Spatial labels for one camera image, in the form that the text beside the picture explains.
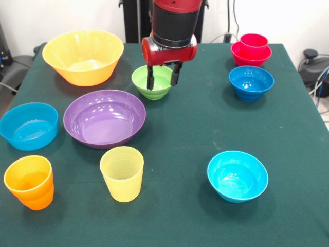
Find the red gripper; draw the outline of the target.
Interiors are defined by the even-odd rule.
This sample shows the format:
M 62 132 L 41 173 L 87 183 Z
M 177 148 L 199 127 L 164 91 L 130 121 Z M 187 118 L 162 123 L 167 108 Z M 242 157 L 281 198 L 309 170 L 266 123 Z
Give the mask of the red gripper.
M 153 90 L 153 66 L 176 62 L 171 76 L 171 86 L 176 86 L 183 62 L 193 60 L 197 54 L 197 39 L 195 35 L 193 35 L 191 43 L 188 46 L 178 49 L 168 49 L 155 43 L 151 37 L 147 37 L 142 39 L 141 47 L 147 65 L 146 88 L 147 90 Z

